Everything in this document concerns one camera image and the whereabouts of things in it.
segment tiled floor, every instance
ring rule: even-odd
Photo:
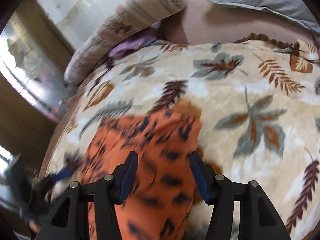
[[[30,41],[25,42],[25,39],[26,36],[21,36],[10,23],[7,24],[0,35],[0,71],[31,105],[53,121],[59,122],[66,110],[65,105],[60,105],[60,102],[73,96],[76,88],[67,86],[63,74],[41,51],[34,47],[31,49],[28,46]]]

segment bed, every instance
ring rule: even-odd
[[[80,86],[52,137],[41,176],[59,171],[66,156],[84,156],[102,117],[187,104],[201,113],[203,160],[216,163],[232,181],[257,180],[291,238],[307,239],[320,220],[320,73],[313,35],[279,16],[263,13],[264,19],[254,21],[257,16],[248,9],[207,0],[156,0],[157,13],[150,1],[127,0],[74,55],[65,77]],[[221,30],[225,35],[215,35],[218,25],[226,23],[210,20],[213,12],[227,19],[229,27]],[[244,20],[230,34],[237,13],[246,15],[251,26],[245,29]],[[169,42],[120,60],[105,57],[125,38],[164,18]],[[209,28],[216,31],[205,35]],[[189,35],[191,29],[202,31],[198,40]],[[59,182],[51,198],[80,174]],[[199,203],[189,222],[201,228],[211,214],[212,207]],[[236,203],[235,239],[238,222]]]

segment orange cloth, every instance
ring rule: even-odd
[[[196,150],[200,128],[199,119],[169,110],[102,120],[85,153],[81,183],[112,173],[137,152],[133,191],[115,206],[123,240],[181,239],[196,189],[187,154]],[[93,203],[89,231],[97,239]]]

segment blanket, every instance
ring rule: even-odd
[[[47,173],[69,155],[83,156],[102,118],[174,108],[186,100],[202,111],[198,145],[235,182],[257,180],[294,240],[320,219],[320,76],[316,48],[297,41],[163,44],[97,68],[55,147]],[[56,185],[52,198],[73,180]],[[208,224],[212,206],[191,210],[189,223]],[[234,224],[239,223],[235,203]]]

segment black object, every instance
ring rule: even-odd
[[[258,182],[231,182],[206,166],[197,152],[189,155],[190,167],[201,197],[214,204],[206,240],[230,240],[234,201],[240,201],[239,240],[290,240],[276,209]],[[89,240],[88,202],[94,202],[98,240],[121,240],[114,205],[121,205],[132,191],[138,166],[137,153],[130,152],[95,183],[72,182],[48,215],[36,240]]]

